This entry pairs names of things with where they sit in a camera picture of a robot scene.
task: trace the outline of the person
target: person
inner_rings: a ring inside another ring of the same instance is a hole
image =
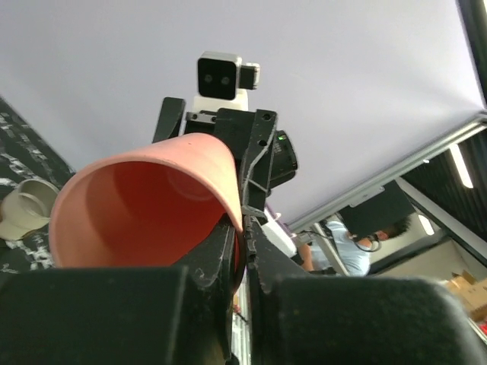
[[[350,276],[367,275],[371,268],[371,253],[368,252],[373,246],[371,240],[364,238],[355,243],[345,225],[339,221],[327,222],[326,226],[332,231],[339,257]],[[403,235],[410,226],[411,218],[406,217],[375,234],[380,241],[386,241]],[[304,270],[320,271],[331,268],[328,258],[316,243],[311,246],[303,245],[298,248],[298,252],[303,259]]]

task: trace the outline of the person's arm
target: person's arm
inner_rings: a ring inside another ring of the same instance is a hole
[[[303,259],[303,265],[301,267],[306,271],[313,271],[313,261],[311,259],[311,247],[303,245],[298,247],[299,256]]]

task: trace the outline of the black monitor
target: black monitor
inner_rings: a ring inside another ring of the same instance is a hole
[[[396,181],[386,184],[377,195],[339,211],[344,225],[358,239],[370,236],[415,212]]]

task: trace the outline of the robotic hand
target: robotic hand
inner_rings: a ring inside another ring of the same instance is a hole
[[[245,271],[253,364],[487,363],[446,289],[423,280],[309,275],[269,242],[261,228],[266,198],[298,165],[277,113],[248,111],[247,90],[258,80],[258,65],[206,52],[193,108],[185,114],[184,100],[165,98],[153,140],[202,132],[228,146],[243,240],[224,215],[169,267],[12,277],[0,290],[0,363],[234,363],[232,299]]]

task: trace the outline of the fluorescent light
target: fluorescent light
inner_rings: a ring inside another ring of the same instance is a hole
[[[419,221],[421,222],[421,225],[423,226],[426,234],[429,236],[434,235],[434,229],[429,219],[427,219],[427,217],[425,217],[424,215],[418,214],[418,216],[419,216]]]
[[[452,144],[450,146],[450,152],[451,156],[454,158],[455,166],[457,167],[458,175],[460,175],[462,184],[464,184],[465,187],[472,189],[472,180],[470,179],[469,171],[466,169],[466,164],[463,160],[462,152],[460,151],[458,144]]]

